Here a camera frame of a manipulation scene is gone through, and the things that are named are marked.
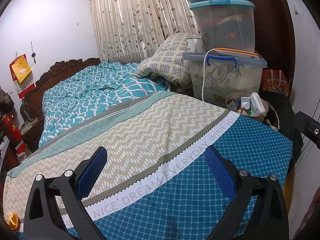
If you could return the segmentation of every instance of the blanket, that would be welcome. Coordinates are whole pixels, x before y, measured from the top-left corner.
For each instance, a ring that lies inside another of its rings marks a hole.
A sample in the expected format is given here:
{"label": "blanket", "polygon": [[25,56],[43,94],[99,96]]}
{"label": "blanket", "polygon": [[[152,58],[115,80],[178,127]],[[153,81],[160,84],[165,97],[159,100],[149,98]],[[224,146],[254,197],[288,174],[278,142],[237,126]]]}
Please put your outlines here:
{"label": "blanket", "polygon": [[161,77],[153,82],[134,76],[138,65],[105,61],[48,89],[42,100],[45,122],[39,146],[111,106],[167,90],[169,84]]}
{"label": "blanket", "polygon": [[[36,175],[60,176],[103,146],[108,161],[82,203],[108,240],[205,239],[230,203],[204,158],[212,144],[238,169],[263,178],[276,174],[283,186],[290,140],[233,111],[160,91],[115,105],[71,128],[9,171],[4,212],[15,212],[23,222]],[[57,203],[68,230],[76,235],[60,197]],[[240,233],[254,203],[252,198]]]}

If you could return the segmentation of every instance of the carved headboard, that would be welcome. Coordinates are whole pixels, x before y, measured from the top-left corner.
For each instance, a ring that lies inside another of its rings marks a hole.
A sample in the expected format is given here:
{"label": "carved headboard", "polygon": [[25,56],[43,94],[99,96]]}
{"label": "carved headboard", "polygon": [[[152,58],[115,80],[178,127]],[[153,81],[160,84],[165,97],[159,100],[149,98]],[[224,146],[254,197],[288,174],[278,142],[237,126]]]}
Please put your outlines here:
{"label": "carved headboard", "polygon": [[75,73],[83,70],[84,68],[92,65],[100,64],[99,58],[89,58],[86,61],[69,60],[68,62],[56,62],[48,72],[44,73],[41,78],[36,82],[36,87],[30,90],[25,98],[24,105],[29,109],[29,115],[32,119],[38,117],[43,120],[42,114],[42,97],[45,91],[52,88],[60,81],[73,76]]}

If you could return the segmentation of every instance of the curtain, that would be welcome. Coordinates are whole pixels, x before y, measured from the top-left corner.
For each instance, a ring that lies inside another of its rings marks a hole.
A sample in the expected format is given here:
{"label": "curtain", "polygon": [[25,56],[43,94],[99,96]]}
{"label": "curtain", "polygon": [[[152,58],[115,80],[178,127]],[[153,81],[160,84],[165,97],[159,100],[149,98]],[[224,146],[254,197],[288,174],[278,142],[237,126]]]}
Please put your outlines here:
{"label": "curtain", "polygon": [[101,60],[140,62],[178,32],[198,34],[187,0],[90,0]]}

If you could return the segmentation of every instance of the hanging ornament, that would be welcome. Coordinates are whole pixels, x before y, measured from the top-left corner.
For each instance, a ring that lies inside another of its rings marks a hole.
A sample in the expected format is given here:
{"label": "hanging ornament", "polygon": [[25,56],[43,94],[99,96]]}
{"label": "hanging ornament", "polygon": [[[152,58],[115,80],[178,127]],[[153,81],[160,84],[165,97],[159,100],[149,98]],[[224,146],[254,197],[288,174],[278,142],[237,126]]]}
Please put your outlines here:
{"label": "hanging ornament", "polygon": [[36,54],[33,50],[33,47],[32,47],[32,42],[31,42],[31,50],[32,50],[32,54],[31,54],[31,57],[33,57],[33,60],[35,61],[35,64],[36,64]]}

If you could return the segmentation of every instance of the blue gripper pad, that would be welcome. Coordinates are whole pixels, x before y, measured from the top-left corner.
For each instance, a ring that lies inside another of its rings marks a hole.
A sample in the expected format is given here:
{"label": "blue gripper pad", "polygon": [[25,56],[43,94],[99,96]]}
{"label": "blue gripper pad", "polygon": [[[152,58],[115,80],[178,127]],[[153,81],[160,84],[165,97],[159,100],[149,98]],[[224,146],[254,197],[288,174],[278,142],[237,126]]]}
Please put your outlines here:
{"label": "blue gripper pad", "polygon": [[104,168],[104,165],[107,163],[108,154],[104,147],[99,147],[98,150],[95,151],[94,155],[95,156],[92,157],[92,160],[77,180],[76,196],[80,200],[89,196],[94,184]]}
{"label": "blue gripper pad", "polygon": [[222,160],[210,146],[206,148],[204,158],[216,183],[219,185],[222,194],[233,201],[236,196],[235,180],[223,164]]}

